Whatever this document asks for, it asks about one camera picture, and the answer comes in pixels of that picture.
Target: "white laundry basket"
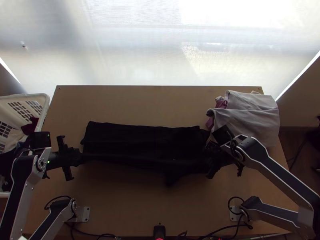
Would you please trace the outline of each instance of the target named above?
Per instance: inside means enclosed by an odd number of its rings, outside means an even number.
[[[0,97],[0,154],[3,153],[11,129],[31,123],[30,117],[39,118],[35,132],[41,131],[50,98],[47,94],[16,94]],[[0,175],[0,198],[9,197],[2,192],[4,177]]]

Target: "wall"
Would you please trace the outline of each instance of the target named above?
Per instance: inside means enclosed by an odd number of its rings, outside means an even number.
[[[20,83],[0,64],[0,96],[26,93]]]
[[[281,126],[318,126],[320,115],[320,58],[277,101]]]

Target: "wooden table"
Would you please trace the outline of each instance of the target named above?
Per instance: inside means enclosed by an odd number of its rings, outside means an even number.
[[[56,136],[65,135],[68,146],[82,149],[88,121],[118,124],[187,127],[205,129],[206,111],[226,90],[262,92],[260,87],[183,86],[57,86],[43,131],[50,131],[52,150]],[[270,155],[287,168],[278,141]],[[204,175],[182,178],[165,187],[161,174],[90,162],[72,168],[74,180],[66,182],[62,169],[48,172],[35,188],[24,232],[32,233],[47,216],[47,201],[69,195],[81,205],[90,206],[90,219],[77,228],[90,233],[117,236],[151,236],[153,226],[166,226],[168,236],[188,230],[188,236],[201,236],[233,225],[227,201],[232,196],[247,199],[259,196],[265,203],[297,210],[297,206],[258,171],[245,168],[237,177],[236,166],[222,168],[212,180]],[[253,230],[240,228],[239,234],[286,233],[267,224],[254,222]],[[221,234],[234,233],[227,229]],[[69,234],[65,226],[61,234]]]

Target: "black pants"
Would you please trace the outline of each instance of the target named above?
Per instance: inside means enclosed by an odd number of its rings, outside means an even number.
[[[161,171],[168,186],[191,173],[207,173],[204,151],[209,131],[199,126],[167,128],[89,122],[81,144],[84,156]]]

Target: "window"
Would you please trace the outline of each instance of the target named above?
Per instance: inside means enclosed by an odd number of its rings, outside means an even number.
[[[262,86],[320,50],[316,0],[0,0],[0,57],[29,92],[56,85]]]

